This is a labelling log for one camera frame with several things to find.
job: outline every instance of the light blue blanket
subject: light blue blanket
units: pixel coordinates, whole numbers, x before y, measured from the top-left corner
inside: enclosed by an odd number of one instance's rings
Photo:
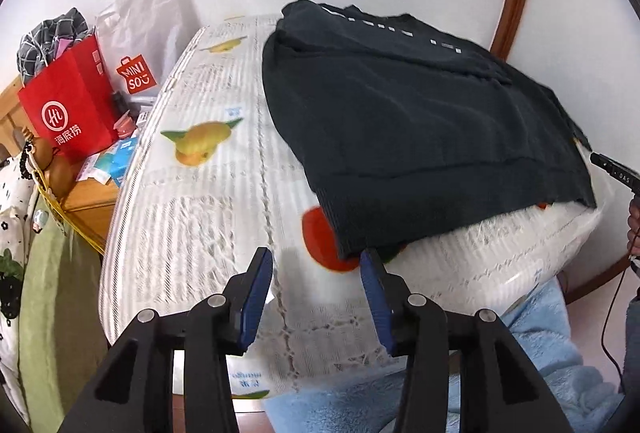
[[[584,366],[570,340],[556,279],[535,290],[502,320],[527,352],[577,433],[599,431],[622,401],[597,369]],[[391,433],[404,373],[335,391],[301,392],[264,400],[276,433]],[[449,378],[447,433],[460,429],[460,377]]]

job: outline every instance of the white plastic bag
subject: white plastic bag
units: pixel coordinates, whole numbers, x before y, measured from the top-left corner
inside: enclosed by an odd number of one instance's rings
[[[113,89],[136,105],[152,103],[187,43],[177,0],[116,0],[95,32]]]

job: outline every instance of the plaid cloth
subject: plaid cloth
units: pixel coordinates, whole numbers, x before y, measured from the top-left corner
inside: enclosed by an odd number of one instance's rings
[[[90,34],[84,16],[75,7],[55,20],[45,20],[22,36],[18,49],[18,72],[23,84],[31,81],[56,57],[61,39],[70,39],[72,47]]]

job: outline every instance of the pink item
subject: pink item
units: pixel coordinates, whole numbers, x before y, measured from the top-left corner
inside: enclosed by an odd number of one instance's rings
[[[64,39],[61,38],[58,41],[58,50],[56,51],[56,58],[58,59],[60,56],[62,56],[62,53],[67,49],[67,47],[69,45],[71,45],[74,41],[72,39]]]
[[[113,125],[113,129],[118,133],[118,139],[127,139],[133,135],[136,130],[136,123],[129,117],[129,110],[127,110],[116,124]]]

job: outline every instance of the mattress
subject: mattress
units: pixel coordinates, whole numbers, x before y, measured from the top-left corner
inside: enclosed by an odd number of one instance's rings
[[[222,291],[257,247],[270,248],[274,276],[257,339],[244,357],[227,358],[232,392],[245,398],[404,366],[378,342],[357,264],[325,254],[318,199],[271,121],[261,56],[277,19],[228,20],[194,36],[140,137],[100,280],[113,343],[140,310],[185,311]],[[604,191],[594,191],[601,203]],[[411,243],[386,267],[446,310],[503,313],[562,269],[600,213],[578,203],[526,208]]]

